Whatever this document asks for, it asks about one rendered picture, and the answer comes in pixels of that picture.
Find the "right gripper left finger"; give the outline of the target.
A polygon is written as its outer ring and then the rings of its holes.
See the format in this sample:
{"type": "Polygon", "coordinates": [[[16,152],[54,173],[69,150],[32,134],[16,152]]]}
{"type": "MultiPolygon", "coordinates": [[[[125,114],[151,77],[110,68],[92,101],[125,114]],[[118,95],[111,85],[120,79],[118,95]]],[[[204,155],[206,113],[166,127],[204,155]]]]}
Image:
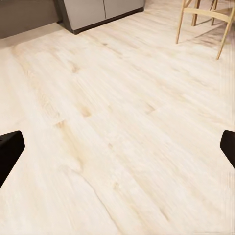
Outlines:
{"type": "Polygon", "coordinates": [[[25,148],[20,130],[0,136],[0,188],[25,148]]]}

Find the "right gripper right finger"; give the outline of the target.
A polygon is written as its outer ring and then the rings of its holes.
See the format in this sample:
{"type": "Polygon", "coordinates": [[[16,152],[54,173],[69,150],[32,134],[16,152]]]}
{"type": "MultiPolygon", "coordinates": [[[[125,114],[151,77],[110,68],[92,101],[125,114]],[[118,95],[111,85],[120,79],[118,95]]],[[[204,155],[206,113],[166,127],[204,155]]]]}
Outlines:
{"type": "Polygon", "coordinates": [[[235,132],[229,130],[223,131],[220,149],[235,168],[235,132]]]}

